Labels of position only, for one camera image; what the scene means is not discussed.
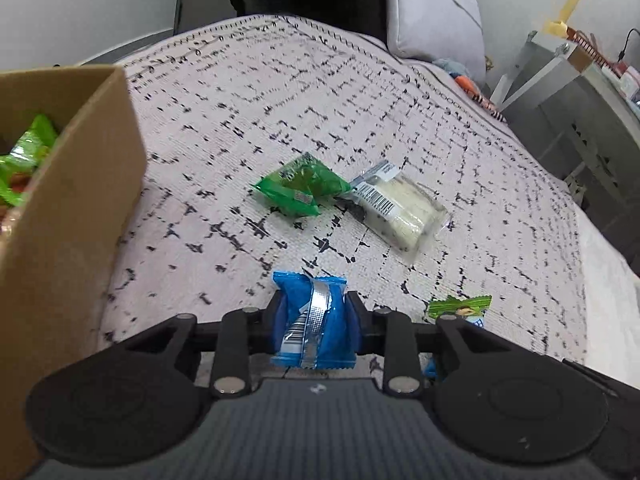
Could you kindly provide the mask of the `green blue snack packet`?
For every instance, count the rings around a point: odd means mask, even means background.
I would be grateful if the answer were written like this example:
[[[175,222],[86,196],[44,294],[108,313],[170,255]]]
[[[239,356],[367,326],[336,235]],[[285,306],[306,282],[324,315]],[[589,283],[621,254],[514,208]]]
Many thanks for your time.
[[[434,324],[445,314],[454,314],[475,326],[484,328],[485,314],[491,305],[491,300],[490,295],[466,299],[448,295],[444,300],[431,301],[423,313],[423,319],[427,323]]]

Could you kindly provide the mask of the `white cream roll packet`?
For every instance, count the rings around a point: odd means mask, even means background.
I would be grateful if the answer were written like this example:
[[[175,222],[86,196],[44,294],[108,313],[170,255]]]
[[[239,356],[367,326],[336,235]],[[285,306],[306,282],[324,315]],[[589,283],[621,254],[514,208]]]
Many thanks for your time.
[[[342,199],[352,205],[355,216],[409,259],[449,221],[445,206],[386,159],[349,185]]]

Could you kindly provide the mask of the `patterned white bed cover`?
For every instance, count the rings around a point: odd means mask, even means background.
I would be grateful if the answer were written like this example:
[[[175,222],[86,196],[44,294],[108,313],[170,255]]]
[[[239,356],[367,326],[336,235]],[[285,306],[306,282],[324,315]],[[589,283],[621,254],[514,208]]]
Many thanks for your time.
[[[341,275],[369,308],[420,320],[491,296],[486,325],[582,361],[586,306],[572,200],[440,68],[306,18],[238,18],[122,60],[148,155],[98,345],[181,312],[263,307],[276,271]],[[449,214],[414,259],[340,206],[292,219],[255,184],[309,153],[344,179],[388,160]]]

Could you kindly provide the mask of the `white blanket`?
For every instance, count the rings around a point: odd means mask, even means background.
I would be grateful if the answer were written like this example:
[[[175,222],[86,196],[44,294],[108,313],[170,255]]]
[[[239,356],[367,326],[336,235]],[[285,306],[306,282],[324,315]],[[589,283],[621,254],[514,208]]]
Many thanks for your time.
[[[585,364],[637,388],[639,277],[587,215],[579,208],[574,211],[586,298]]]

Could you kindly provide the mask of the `brown cardboard box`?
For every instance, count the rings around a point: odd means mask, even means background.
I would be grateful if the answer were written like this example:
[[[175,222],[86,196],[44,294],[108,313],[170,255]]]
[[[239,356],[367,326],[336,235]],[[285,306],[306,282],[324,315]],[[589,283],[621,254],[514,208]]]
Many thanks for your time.
[[[142,189],[146,154],[124,70],[40,68],[1,76],[1,148],[38,115],[58,132],[1,241],[1,475],[38,460],[29,390],[96,348],[117,242]]]

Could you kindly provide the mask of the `white desk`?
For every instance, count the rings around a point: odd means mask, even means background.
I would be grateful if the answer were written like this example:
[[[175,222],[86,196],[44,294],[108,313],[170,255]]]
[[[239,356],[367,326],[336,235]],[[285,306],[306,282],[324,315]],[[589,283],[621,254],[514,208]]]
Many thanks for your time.
[[[639,265],[639,117],[568,39],[531,32],[491,99],[526,148]]]

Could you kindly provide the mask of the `grey pillow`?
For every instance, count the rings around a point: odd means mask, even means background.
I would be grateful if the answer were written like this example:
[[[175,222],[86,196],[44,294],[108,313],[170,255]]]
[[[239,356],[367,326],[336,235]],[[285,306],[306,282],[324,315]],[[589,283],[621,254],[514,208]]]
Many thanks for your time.
[[[476,0],[386,0],[386,6],[386,44],[393,55],[451,60],[484,84],[485,45]]]

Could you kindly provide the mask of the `red plastic basket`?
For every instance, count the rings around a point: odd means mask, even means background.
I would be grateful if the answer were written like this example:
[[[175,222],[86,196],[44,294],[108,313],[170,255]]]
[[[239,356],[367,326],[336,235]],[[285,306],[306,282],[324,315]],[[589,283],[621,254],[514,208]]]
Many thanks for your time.
[[[597,66],[606,66],[611,70],[614,68],[614,65],[598,50],[597,45],[581,30],[569,27],[567,29],[567,39],[573,41],[578,47],[584,50]]]

